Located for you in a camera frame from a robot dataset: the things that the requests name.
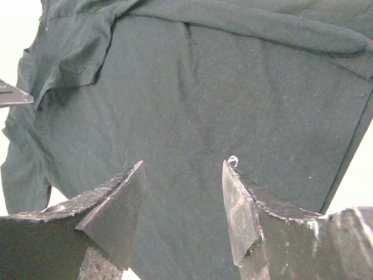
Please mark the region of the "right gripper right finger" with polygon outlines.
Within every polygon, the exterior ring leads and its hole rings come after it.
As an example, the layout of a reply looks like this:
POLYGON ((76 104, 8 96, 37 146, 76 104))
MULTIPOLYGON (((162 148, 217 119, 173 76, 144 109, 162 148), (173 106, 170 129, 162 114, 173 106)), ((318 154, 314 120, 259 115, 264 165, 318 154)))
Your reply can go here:
POLYGON ((257 186, 229 161, 222 183, 242 279, 371 279, 372 208, 321 215, 257 186))

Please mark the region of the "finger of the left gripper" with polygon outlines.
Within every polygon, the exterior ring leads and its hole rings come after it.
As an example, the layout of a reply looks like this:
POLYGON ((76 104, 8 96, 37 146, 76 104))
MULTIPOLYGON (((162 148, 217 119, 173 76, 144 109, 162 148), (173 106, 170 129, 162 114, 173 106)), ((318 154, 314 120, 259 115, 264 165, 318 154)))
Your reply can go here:
POLYGON ((23 104, 32 104, 34 97, 8 83, 0 81, 0 106, 12 107, 23 104))

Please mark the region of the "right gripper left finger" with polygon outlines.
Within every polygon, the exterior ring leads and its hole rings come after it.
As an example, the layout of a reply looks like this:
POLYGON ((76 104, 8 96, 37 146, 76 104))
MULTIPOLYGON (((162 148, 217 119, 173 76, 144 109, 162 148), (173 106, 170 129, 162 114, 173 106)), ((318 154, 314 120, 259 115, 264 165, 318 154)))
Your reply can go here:
POLYGON ((97 188, 1 218, 2 279, 121 279, 145 186, 143 161, 97 188))

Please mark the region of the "black t shirt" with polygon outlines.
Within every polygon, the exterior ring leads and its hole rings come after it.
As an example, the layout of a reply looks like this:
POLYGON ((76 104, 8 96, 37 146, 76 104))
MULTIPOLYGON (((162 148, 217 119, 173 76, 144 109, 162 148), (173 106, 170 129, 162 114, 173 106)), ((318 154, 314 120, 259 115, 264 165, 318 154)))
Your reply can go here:
POLYGON ((141 279, 238 279, 222 163, 323 212, 372 119, 371 1, 42 1, 1 167, 9 214, 142 159, 141 279))

